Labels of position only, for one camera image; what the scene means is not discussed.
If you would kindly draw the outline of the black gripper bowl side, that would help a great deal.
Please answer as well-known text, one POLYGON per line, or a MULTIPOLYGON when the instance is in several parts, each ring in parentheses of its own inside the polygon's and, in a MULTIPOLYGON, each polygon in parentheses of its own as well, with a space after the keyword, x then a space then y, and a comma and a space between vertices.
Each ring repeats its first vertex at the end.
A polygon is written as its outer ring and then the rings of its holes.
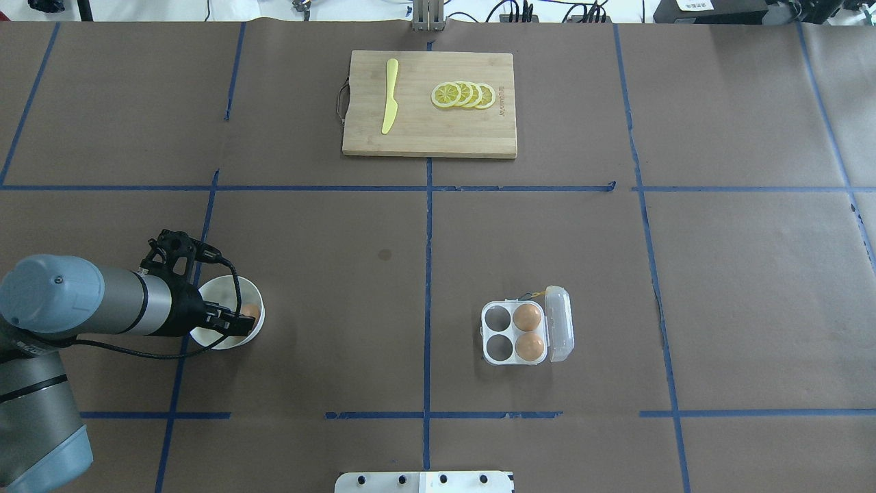
POLYGON ((234 309, 206 305, 190 283, 170 283, 171 309, 162 324, 162 337, 181 337, 206 322, 205 328, 229 337, 246 337, 255 328, 254 318, 239 318, 234 309))

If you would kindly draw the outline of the grey robot arm bowl side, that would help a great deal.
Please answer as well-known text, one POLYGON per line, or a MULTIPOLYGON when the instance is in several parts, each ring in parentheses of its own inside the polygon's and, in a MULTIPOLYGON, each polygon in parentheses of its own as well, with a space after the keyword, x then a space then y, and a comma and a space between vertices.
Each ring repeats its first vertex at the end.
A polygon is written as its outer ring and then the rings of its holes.
POLYGON ((231 308, 207 302, 191 281, 194 262, 175 272, 167 253, 137 271, 81 257, 32 255, 2 281, 2 488, 48 492, 93 462, 88 428, 60 351, 107 349, 84 335, 179 337, 209 329, 219 341, 248 335, 256 312, 244 308, 239 279, 231 308))

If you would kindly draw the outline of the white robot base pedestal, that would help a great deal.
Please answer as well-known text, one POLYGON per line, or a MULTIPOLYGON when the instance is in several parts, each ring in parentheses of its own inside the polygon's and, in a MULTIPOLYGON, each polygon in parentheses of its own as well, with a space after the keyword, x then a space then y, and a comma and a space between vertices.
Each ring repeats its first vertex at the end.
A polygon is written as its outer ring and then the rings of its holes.
POLYGON ((335 492, 514 492, 512 472, 499 470, 350 472, 335 492))

